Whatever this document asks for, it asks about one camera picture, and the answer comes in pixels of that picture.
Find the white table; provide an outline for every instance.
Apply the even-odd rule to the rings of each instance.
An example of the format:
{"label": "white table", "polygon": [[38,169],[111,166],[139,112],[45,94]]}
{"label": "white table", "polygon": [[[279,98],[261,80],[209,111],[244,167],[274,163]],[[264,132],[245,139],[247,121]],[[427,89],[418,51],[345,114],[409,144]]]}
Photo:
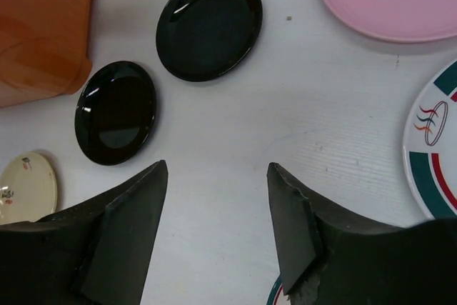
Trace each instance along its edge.
{"label": "white table", "polygon": [[156,134],[132,160],[105,167],[83,155],[74,135],[79,92],[0,111],[0,169],[23,151],[44,152],[59,175],[60,209],[166,160],[169,187],[142,304],[266,303],[278,276],[271,161],[359,214],[400,226],[425,219],[403,173],[404,121],[425,83],[457,56],[456,40],[387,44],[352,32],[321,0],[263,0],[248,58],[222,79],[190,84],[157,56],[167,1],[95,4],[92,73],[137,61],[161,93]]}

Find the red stripe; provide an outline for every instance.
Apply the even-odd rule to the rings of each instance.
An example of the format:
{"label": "red stripe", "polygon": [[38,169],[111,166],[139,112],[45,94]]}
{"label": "red stripe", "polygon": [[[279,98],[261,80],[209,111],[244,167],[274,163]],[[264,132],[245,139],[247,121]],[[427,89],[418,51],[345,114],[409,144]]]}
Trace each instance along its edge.
{"label": "red stripe", "polygon": [[283,291],[283,287],[279,287],[278,293],[276,294],[276,298],[274,299],[273,304],[276,305],[278,303],[279,296],[281,295],[281,292]]}
{"label": "red stripe", "polygon": [[433,164],[433,170],[435,171],[436,179],[438,180],[438,183],[440,184],[440,187],[443,190],[444,195],[450,201],[452,206],[454,206],[454,208],[457,209],[457,199],[452,194],[451,190],[448,187],[448,184],[446,183],[446,180],[444,179],[443,172],[441,171],[440,158],[438,154],[431,154],[431,163]]}

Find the green stripe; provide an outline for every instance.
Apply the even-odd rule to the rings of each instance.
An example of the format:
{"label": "green stripe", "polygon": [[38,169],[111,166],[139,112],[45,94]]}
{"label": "green stripe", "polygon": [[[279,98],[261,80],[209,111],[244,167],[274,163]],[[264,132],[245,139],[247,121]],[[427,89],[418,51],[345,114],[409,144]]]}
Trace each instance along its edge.
{"label": "green stripe", "polygon": [[434,82],[446,96],[457,87],[457,62],[447,68]]}
{"label": "green stripe", "polygon": [[416,187],[431,214],[435,218],[455,217],[456,214],[449,208],[436,187],[431,174],[428,154],[410,151],[409,161]]}

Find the orange bin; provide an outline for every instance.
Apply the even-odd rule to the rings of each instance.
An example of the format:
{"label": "orange bin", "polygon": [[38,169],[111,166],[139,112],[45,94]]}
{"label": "orange bin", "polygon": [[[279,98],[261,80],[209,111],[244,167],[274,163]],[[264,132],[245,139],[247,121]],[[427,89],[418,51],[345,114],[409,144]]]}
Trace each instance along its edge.
{"label": "orange bin", "polygon": [[78,91],[91,0],[0,0],[0,107]]}

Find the orange wavy line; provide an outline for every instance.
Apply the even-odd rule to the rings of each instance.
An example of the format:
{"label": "orange wavy line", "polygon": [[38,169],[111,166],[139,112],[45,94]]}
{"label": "orange wavy line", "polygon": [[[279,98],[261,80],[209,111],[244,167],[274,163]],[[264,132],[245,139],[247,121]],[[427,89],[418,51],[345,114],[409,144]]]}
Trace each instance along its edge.
{"label": "orange wavy line", "polygon": [[427,126],[417,126],[417,125],[415,125],[415,124],[414,124],[414,126],[416,127],[416,129],[418,129],[418,130],[420,130],[420,131],[425,130],[425,131],[427,131],[427,132],[429,132],[430,134],[433,135],[433,132],[432,132],[432,131],[430,130],[430,128],[428,128]]}

